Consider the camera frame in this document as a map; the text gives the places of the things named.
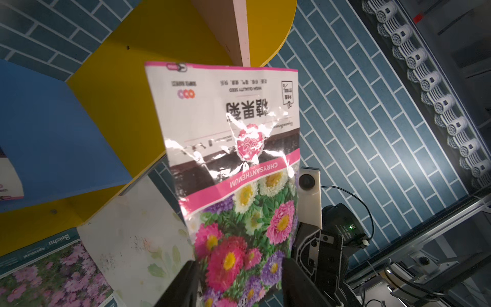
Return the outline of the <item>red zinnia seed packet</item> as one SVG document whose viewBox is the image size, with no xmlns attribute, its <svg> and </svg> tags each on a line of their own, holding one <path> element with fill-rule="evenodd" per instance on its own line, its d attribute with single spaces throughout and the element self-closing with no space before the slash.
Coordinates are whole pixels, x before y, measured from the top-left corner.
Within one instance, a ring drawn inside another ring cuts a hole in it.
<svg viewBox="0 0 491 307">
<path fill-rule="evenodd" d="M 281 287 L 298 225 L 298 71 L 149 61 L 169 171 L 203 306 Z"/>
</svg>

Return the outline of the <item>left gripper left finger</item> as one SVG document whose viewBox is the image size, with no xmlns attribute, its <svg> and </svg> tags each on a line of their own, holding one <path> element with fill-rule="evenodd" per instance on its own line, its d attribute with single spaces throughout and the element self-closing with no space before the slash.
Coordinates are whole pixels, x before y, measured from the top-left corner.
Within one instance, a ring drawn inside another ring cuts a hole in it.
<svg viewBox="0 0 491 307">
<path fill-rule="evenodd" d="M 197 263 L 187 261 L 154 307 L 195 307 L 198 300 L 198 273 Z"/>
</svg>

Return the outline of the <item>purple flower seed packet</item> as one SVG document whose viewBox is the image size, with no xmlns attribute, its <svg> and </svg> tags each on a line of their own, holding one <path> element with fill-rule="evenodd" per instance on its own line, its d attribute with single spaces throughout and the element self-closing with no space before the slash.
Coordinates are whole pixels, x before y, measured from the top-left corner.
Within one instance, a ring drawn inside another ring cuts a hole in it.
<svg viewBox="0 0 491 307">
<path fill-rule="evenodd" d="M 1 257 L 1 306 L 124 306 L 76 228 Z"/>
</svg>

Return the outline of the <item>yellow shelf with pink board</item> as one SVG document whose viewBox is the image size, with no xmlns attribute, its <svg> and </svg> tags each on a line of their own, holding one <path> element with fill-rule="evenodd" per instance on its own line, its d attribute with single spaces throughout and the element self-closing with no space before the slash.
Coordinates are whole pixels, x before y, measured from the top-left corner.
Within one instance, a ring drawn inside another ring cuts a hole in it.
<svg viewBox="0 0 491 307">
<path fill-rule="evenodd" d="M 295 1 L 2 1 L 1 254 L 91 218 L 165 152 L 144 65 L 262 67 Z"/>
</svg>

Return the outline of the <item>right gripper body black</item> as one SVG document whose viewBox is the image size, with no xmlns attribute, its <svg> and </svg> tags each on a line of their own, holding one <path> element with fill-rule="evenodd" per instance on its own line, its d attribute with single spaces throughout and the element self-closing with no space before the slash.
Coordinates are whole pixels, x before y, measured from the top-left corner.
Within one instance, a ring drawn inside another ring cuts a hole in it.
<svg viewBox="0 0 491 307">
<path fill-rule="evenodd" d="M 292 258 L 330 303 L 345 303 L 340 289 L 343 238 L 318 226 L 299 223 Z"/>
</svg>

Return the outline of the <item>mixed flower seed packet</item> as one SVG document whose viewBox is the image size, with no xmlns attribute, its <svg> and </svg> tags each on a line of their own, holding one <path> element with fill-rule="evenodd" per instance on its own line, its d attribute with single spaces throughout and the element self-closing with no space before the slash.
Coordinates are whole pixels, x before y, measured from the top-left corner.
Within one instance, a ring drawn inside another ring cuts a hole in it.
<svg viewBox="0 0 491 307">
<path fill-rule="evenodd" d="M 18 200 L 24 198 L 24 189 L 20 178 L 6 154 L 1 150 L 0 158 L 0 186 L 1 201 Z"/>
</svg>

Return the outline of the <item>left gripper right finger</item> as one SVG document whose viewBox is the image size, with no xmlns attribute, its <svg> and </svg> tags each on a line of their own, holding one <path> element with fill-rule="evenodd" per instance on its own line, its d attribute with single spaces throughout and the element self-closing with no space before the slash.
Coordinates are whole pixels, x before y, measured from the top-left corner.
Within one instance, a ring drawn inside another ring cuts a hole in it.
<svg viewBox="0 0 491 307">
<path fill-rule="evenodd" d="M 332 306 L 292 258 L 282 261 L 284 306 Z"/>
</svg>

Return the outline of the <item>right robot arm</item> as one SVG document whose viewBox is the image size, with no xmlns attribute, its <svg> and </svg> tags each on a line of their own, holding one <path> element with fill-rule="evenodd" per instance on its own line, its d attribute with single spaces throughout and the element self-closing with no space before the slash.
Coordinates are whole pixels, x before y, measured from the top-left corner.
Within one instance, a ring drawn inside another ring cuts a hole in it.
<svg viewBox="0 0 491 307">
<path fill-rule="evenodd" d="M 302 214 L 282 281 L 286 306 L 361 306 L 345 278 L 349 257 L 368 246 L 361 222 L 342 203 Z"/>
</svg>

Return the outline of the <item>floral table mat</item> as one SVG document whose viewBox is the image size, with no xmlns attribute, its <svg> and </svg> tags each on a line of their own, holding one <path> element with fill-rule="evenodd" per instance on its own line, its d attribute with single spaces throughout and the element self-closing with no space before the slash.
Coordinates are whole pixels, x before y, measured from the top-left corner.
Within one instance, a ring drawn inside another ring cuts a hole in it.
<svg viewBox="0 0 491 307">
<path fill-rule="evenodd" d="M 153 306 L 194 259 L 184 222 L 149 177 L 113 198 L 77 229 L 125 306 Z"/>
</svg>

